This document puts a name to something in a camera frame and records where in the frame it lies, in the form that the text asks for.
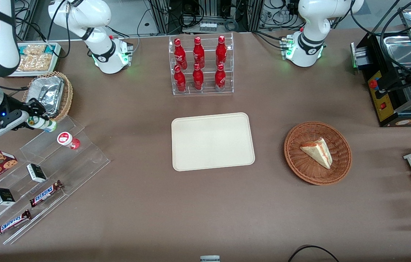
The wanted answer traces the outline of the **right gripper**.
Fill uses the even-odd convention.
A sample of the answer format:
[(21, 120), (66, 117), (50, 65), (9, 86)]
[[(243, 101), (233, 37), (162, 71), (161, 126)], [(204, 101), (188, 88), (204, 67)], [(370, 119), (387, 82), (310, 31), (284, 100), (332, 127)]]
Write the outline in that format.
[(30, 99), (24, 103), (24, 111), (0, 108), (0, 136), (26, 122), (31, 128), (38, 128), (39, 118), (47, 117), (46, 109), (37, 99)]

